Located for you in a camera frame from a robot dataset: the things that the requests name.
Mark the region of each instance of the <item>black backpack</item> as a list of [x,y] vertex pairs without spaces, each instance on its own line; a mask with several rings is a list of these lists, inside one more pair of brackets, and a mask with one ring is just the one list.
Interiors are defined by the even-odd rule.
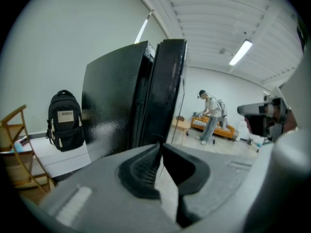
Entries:
[[82,146],[81,120],[81,108],[74,95],[67,90],[59,91],[49,106],[46,138],[62,152]]

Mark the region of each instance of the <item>jeans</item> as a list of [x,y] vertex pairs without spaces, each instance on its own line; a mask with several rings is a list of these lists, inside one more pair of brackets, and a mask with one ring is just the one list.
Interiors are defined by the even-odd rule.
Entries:
[[209,120],[204,128],[203,133],[200,135],[200,140],[201,141],[206,141],[208,142],[208,140],[210,139],[210,137],[213,135],[214,130],[217,126],[219,118],[218,117],[214,117],[214,116],[210,116]]

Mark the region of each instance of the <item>man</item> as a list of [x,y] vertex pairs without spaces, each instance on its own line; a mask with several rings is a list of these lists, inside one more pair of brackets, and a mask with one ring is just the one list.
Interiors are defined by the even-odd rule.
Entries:
[[203,111],[203,116],[209,115],[209,120],[203,133],[195,139],[201,140],[201,144],[205,145],[214,133],[219,118],[222,116],[222,109],[218,101],[215,98],[208,96],[205,90],[201,90],[199,92],[199,97],[205,100],[205,110]]

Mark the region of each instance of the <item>backpack label patch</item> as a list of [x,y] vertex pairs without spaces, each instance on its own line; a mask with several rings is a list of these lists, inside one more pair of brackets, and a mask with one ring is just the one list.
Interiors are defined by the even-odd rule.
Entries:
[[73,122],[73,111],[58,111],[58,122]]

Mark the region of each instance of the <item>white corrugated ceiling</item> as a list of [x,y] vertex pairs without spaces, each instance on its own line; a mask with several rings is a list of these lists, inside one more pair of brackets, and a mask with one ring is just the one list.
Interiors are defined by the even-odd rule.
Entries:
[[[272,89],[290,77],[302,57],[297,15],[286,0],[145,2],[164,29],[181,30],[188,42],[188,66],[226,72]],[[252,48],[230,67],[245,39],[253,42]]]

